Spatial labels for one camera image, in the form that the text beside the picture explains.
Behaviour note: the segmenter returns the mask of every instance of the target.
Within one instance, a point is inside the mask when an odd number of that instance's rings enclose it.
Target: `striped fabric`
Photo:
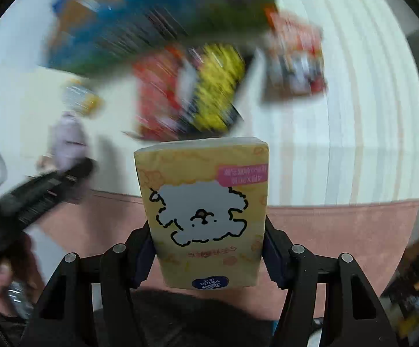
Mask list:
[[[387,3],[277,3],[280,9],[323,28],[328,91],[280,103],[265,101],[266,60],[258,53],[236,105],[244,122],[231,134],[268,142],[269,205],[419,199],[419,77]],[[61,90],[70,78],[42,68],[30,76],[21,119],[22,154],[27,159],[35,160],[45,153],[46,127],[63,111]],[[92,138],[93,157],[99,160],[100,174],[94,182],[97,190],[140,195],[133,153],[151,143],[121,133],[130,130],[135,118],[131,102],[134,87],[133,80],[106,85],[99,91],[105,99],[104,109],[95,118],[84,120]],[[112,180],[115,176],[120,181]]]

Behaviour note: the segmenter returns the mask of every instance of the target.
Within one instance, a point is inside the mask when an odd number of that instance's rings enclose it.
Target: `cartoon dog illustration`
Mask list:
[[[150,201],[161,202],[156,215],[164,228],[174,224],[179,230],[171,233],[177,245],[191,242],[206,243],[227,236],[239,237],[246,220],[238,218],[248,207],[241,192],[223,187],[217,181],[197,181],[194,184],[169,185],[152,190]]]

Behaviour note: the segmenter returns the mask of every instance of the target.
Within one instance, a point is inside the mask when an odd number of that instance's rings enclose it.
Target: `table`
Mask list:
[[[302,229],[297,236],[306,241],[292,240],[304,243],[317,254],[330,251],[330,242],[316,235],[339,232],[340,242],[347,240],[349,251],[357,260],[366,261],[362,265],[364,271],[372,284],[379,282],[377,292],[382,291],[407,244],[419,200],[419,77],[414,60],[384,0],[277,2],[280,8],[323,28],[328,92],[288,100],[281,106],[265,103],[261,90],[266,65],[258,54],[253,73],[244,85],[244,95],[236,106],[244,123],[232,134],[253,135],[269,143],[271,173],[276,174],[269,182],[268,204],[275,207],[270,213],[285,220],[295,209],[278,207],[314,207],[307,210],[316,215],[315,219],[308,211],[309,216],[287,220],[285,225],[279,221],[278,226],[287,231]],[[30,6],[33,14],[25,14]],[[37,156],[46,150],[48,126],[62,111],[61,85],[72,77],[35,68],[42,59],[42,37],[54,23],[49,9],[49,0],[16,0],[0,20],[0,149],[12,181],[34,173],[32,166]],[[134,93],[132,77],[104,85],[99,94],[106,99],[105,110],[97,118],[85,121],[93,157],[100,163],[95,188],[125,194],[116,198],[122,204],[140,202],[134,198],[140,193],[132,153],[149,144],[122,133],[133,118]],[[106,193],[96,193],[94,197],[96,202],[88,208],[96,204],[97,214],[108,217],[108,210],[117,210],[115,220],[109,221],[111,228],[102,226],[91,231],[92,226],[86,223],[93,217],[92,210],[83,214],[87,209],[75,211],[66,206],[59,210],[61,214],[54,213],[43,221],[43,229],[66,249],[93,254],[100,247],[109,248],[108,244],[124,241],[126,232],[144,220],[142,206],[134,208],[134,213],[128,211],[130,205],[118,212],[119,204],[100,201],[115,197]],[[380,206],[382,202],[396,203]],[[336,205],[370,206],[347,217],[349,223],[340,222],[338,231],[333,218],[323,224],[328,208],[320,208]],[[383,212],[384,206],[389,209]],[[336,216],[340,210],[332,208],[330,212]],[[388,222],[386,218],[395,215],[396,210],[400,211],[398,219]],[[84,221],[76,227],[73,219],[68,224],[68,215]],[[71,241],[63,233],[67,226],[73,236],[84,238]],[[78,229],[77,234],[73,233],[74,228]],[[394,236],[381,233],[387,232],[387,228],[395,231]],[[363,229],[370,235],[363,234]],[[371,246],[365,243],[369,236]],[[381,266],[372,268],[376,257],[382,260],[384,274]],[[275,309],[259,316],[278,312],[278,299],[267,302]]]

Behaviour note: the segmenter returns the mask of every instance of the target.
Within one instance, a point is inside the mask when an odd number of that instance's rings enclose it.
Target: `black device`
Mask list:
[[[61,202],[76,176],[84,175],[88,167],[86,162],[65,174],[32,180],[13,195],[11,192],[9,199],[4,196],[0,205],[0,249],[5,249],[28,222]],[[53,198],[42,202],[47,194]],[[132,231],[125,244],[116,244],[102,255],[81,259],[76,253],[67,254],[42,292],[19,347],[96,347],[92,283],[101,285],[110,346],[146,347],[130,289],[139,288],[148,277],[155,255],[147,222]],[[397,346],[377,295],[350,254],[343,253],[336,259],[314,255],[304,246],[293,244],[266,218],[262,257],[271,280],[288,290],[272,347],[306,347],[318,283],[327,284],[320,347]],[[0,326],[3,346],[12,344]]]

